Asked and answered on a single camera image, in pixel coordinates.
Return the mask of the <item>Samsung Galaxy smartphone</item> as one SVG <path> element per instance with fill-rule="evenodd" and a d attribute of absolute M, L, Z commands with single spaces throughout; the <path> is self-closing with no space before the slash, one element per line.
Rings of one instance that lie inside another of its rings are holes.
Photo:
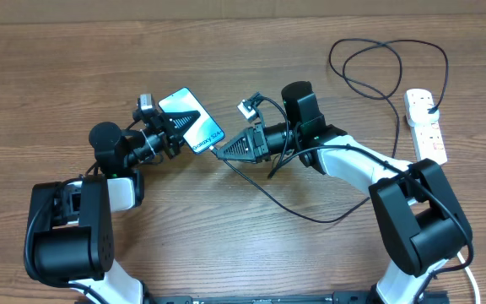
<path fill-rule="evenodd" d="M 160 100 L 159 107 L 194 154 L 201 154 L 224 139 L 223 129 L 187 87 Z"/>

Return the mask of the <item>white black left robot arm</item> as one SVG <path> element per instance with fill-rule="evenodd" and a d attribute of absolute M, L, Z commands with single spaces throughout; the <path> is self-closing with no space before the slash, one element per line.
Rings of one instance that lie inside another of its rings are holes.
<path fill-rule="evenodd" d="M 139 107 L 122 129 L 100 122 L 89 133 L 96 162 L 85 175 L 32 188 L 24 239 L 24 268 L 43 285 L 73 289 L 92 303 L 150 303 L 148 287 L 115 260 L 111 215 L 137 208 L 144 198 L 139 165 L 172 158 L 184 135 L 202 117 L 198 110 L 160 112 Z"/>

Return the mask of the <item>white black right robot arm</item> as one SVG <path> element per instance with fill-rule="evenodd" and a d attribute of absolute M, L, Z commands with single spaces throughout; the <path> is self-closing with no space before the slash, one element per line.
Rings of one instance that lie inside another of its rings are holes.
<path fill-rule="evenodd" d="M 327 124 L 308 81 L 286 85 L 281 96 L 284 122 L 255 123 L 214 153 L 225 163 L 259 163 L 278 155 L 278 165 L 285 166 L 299 158 L 370 198 L 391 262 L 370 290 L 335 291 L 332 302 L 449 302 L 444 291 L 426 289 L 438 274 L 472 262 L 473 232 L 441 166 L 431 159 L 387 157 Z"/>

